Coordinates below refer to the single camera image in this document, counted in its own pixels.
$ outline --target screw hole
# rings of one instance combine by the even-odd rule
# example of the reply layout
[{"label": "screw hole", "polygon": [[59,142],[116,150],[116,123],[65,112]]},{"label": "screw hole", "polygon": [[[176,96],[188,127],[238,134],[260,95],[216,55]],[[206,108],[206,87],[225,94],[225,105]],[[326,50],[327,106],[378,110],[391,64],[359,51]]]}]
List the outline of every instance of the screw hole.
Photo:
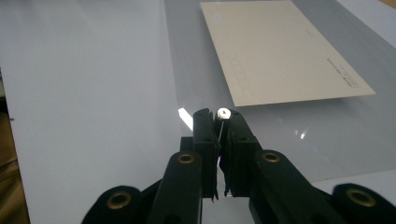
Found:
[{"label": "screw hole", "polygon": [[279,162],[280,161],[279,156],[277,156],[275,153],[272,153],[272,152],[267,152],[267,153],[262,154],[262,158],[265,161],[269,161],[269,162]]},{"label": "screw hole", "polygon": [[107,207],[110,209],[121,209],[131,202],[132,196],[127,191],[117,191],[107,200]]},{"label": "screw hole", "polygon": [[178,162],[187,164],[194,161],[194,157],[190,154],[183,154],[178,157]]},{"label": "screw hole", "polygon": [[346,196],[354,203],[364,207],[373,207],[376,204],[373,196],[360,189],[348,189]]}]

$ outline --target beige card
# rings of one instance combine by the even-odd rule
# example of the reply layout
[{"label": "beige card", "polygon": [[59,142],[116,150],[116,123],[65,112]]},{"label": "beige card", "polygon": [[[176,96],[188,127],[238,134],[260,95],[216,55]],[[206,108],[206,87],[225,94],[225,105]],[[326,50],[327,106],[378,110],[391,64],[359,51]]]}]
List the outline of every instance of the beige card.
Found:
[{"label": "beige card", "polygon": [[375,94],[291,1],[201,7],[235,106]]}]

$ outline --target small white paper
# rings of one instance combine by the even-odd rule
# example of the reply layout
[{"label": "small white paper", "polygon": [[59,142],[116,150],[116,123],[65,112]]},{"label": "small white paper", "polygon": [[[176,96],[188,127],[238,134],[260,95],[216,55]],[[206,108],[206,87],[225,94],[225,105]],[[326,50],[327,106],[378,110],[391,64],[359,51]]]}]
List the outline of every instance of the small white paper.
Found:
[{"label": "small white paper", "polygon": [[375,94],[291,1],[201,7],[235,106]]}]

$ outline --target wooden surface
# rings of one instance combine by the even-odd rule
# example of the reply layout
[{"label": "wooden surface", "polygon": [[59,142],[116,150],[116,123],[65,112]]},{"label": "wooden surface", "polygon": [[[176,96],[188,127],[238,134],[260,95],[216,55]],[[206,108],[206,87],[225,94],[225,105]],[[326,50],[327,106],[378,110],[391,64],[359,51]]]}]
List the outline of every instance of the wooden surface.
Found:
[{"label": "wooden surface", "polygon": [[29,223],[8,114],[0,113],[0,223]]},{"label": "wooden surface", "polygon": [[396,0],[379,0],[385,4],[387,4],[390,7],[393,7],[396,9]]}]

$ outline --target white table surface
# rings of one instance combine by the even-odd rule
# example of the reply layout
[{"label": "white table surface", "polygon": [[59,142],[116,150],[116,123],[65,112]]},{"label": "white table surface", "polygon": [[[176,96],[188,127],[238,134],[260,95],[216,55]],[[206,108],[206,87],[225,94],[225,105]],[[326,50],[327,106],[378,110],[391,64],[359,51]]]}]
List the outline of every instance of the white table surface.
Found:
[{"label": "white table surface", "polygon": [[[394,9],[339,2],[395,46]],[[105,190],[148,187],[186,132],[162,1],[1,1],[0,65],[32,223],[79,223]],[[350,180],[396,202],[395,171]],[[210,204],[204,223],[251,222],[245,201]]]}]

